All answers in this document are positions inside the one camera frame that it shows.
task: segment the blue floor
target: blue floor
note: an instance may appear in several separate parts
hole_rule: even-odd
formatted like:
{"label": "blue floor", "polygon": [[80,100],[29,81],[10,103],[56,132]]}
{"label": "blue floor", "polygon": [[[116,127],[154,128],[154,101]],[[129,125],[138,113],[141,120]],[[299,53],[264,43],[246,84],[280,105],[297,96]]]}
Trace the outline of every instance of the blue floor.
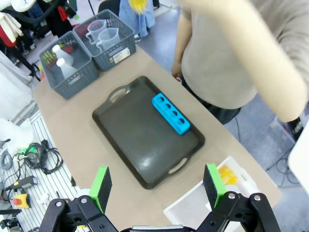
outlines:
{"label": "blue floor", "polygon": [[[170,72],[173,63],[176,44],[177,23],[180,10],[172,9],[156,18],[156,25],[151,28],[149,36],[138,45],[146,51],[164,69]],[[244,106],[237,116],[225,127],[251,153],[256,161],[267,169],[285,153],[294,143],[285,135],[275,121],[275,114],[264,104],[257,95],[249,104]],[[286,163],[278,164],[279,171],[285,172]],[[275,206],[274,212],[282,232],[309,231],[309,196],[300,185],[291,184],[276,167],[268,171],[269,176],[283,193],[281,201]],[[296,182],[292,174],[290,180]]]}

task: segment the brown tabletop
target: brown tabletop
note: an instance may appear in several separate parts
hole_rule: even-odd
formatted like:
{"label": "brown tabletop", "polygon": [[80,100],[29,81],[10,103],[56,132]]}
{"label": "brown tabletop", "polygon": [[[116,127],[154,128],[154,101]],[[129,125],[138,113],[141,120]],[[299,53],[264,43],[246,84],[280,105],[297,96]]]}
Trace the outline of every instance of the brown tabletop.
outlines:
{"label": "brown tabletop", "polygon": [[[178,174],[153,190],[145,190],[121,161],[94,123],[92,112],[117,87],[147,76],[204,134],[205,145]],[[109,166],[112,191],[106,214],[119,229],[132,225],[167,225],[163,210],[201,181],[207,162],[232,156],[274,206],[281,193],[246,149],[172,76],[142,49],[125,59],[70,100],[44,79],[34,93],[52,138],[80,188],[90,188],[99,166]]]}

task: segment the red button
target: red button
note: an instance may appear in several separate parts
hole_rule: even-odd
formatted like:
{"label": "red button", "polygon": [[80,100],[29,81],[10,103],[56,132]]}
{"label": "red button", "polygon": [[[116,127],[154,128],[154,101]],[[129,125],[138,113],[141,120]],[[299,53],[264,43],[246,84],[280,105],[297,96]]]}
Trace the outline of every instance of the red button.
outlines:
{"label": "red button", "polygon": [[13,204],[14,205],[20,205],[21,204],[21,199],[14,198]]}

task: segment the blue rack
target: blue rack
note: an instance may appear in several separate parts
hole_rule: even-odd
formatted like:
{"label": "blue rack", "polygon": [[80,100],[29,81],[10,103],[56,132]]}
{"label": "blue rack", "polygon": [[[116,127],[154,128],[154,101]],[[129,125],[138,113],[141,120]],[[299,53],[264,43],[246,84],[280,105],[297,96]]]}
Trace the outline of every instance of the blue rack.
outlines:
{"label": "blue rack", "polygon": [[154,107],[176,130],[179,135],[190,129],[188,120],[174,107],[174,105],[162,94],[159,93],[152,99]]}

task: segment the gray plastic bin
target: gray plastic bin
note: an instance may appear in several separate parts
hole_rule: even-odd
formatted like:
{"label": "gray plastic bin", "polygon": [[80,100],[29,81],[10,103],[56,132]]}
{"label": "gray plastic bin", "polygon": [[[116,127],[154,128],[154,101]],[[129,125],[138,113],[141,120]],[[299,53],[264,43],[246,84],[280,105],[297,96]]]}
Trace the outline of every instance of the gray plastic bin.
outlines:
{"label": "gray plastic bin", "polygon": [[[57,57],[52,51],[55,45],[74,57],[73,67],[78,71],[65,79],[61,69],[56,65]],[[51,89],[65,99],[69,99],[98,78],[98,71],[91,56],[85,51],[79,39],[72,31],[61,36],[49,45],[41,54],[40,60]]]}
{"label": "gray plastic bin", "polygon": [[[114,45],[108,50],[102,49],[102,53],[95,44],[91,45],[89,39],[86,37],[89,24],[98,19],[106,20],[106,26],[108,28],[119,28],[120,36],[120,42],[118,44]],[[136,52],[134,30],[123,21],[121,21],[110,10],[104,10],[100,12],[89,20],[75,27],[73,31],[87,48],[99,68],[103,71],[107,71],[108,69],[115,66],[118,62],[122,61],[124,58]]]}

